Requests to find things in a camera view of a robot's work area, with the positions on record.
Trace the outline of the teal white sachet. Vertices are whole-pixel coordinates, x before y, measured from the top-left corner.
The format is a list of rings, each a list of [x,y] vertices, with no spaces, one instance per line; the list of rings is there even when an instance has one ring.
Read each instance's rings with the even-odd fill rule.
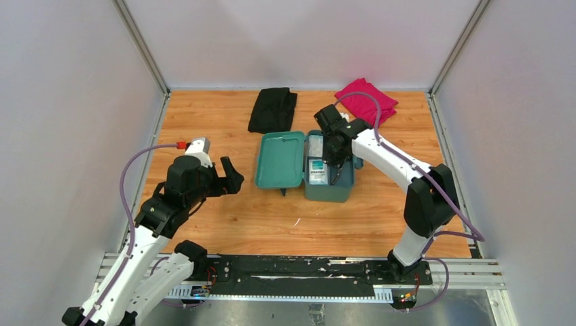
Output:
[[[308,160],[308,182],[311,185],[328,184],[328,168],[322,159],[310,158]]]

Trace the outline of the teal medicine box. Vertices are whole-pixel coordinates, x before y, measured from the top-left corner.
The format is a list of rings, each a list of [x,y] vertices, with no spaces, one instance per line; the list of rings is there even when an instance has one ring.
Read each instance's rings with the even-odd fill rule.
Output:
[[[346,202],[354,186],[311,185],[307,181],[306,135],[302,131],[265,134],[257,157],[255,185],[260,189],[281,190],[283,194],[288,189],[303,185],[304,196],[308,200]],[[363,168],[363,160],[357,159],[356,171]]]

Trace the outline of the dark teal divided tray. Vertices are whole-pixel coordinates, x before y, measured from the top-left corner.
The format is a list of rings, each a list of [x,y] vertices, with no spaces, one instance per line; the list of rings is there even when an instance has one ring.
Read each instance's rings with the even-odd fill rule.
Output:
[[[310,158],[317,158],[317,157],[310,157],[308,155],[308,136],[312,134],[321,134],[320,130],[311,130],[306,135],[306,159],[309,160]],[[345,160],[342,167],[340,168],[339,165],[327,165],[328,168],[328,184],[325,186],[335,186],[335,187],[352,187],[355,183],[355,173],[357,169],[358,159],[355,156],[351,156]]]

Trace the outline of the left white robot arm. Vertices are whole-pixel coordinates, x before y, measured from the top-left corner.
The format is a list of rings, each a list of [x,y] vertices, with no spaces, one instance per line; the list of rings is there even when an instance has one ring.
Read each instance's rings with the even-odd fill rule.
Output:
[[[190,240],[179,243],[159,269],[149,270],[207,198],[237,194],[244,181],[227,156],[220,159],[225,175],[217,174],[205,137],[173,147],[182,149],[183,155],[174,159],[165,181],[157,184],[138,214],[128,215],[128,243],[94,294],[65,311],[65,325],[139,325],[185,279],[216,281],[207,250]]]

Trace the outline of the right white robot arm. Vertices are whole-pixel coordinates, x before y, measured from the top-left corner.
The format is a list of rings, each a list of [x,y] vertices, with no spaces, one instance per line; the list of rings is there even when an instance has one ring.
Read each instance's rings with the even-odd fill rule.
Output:
[[[454,176],[445,164],[432,166],[408,155],[360,118],[348,121],[328,105],[315,113],[323,139],[323,161],[341,167],[352,157],[375,166],[405,193],[403,218],[406,229],[387,256],[387,272],[396,283],[415,274],[435,234],[459,208]]]

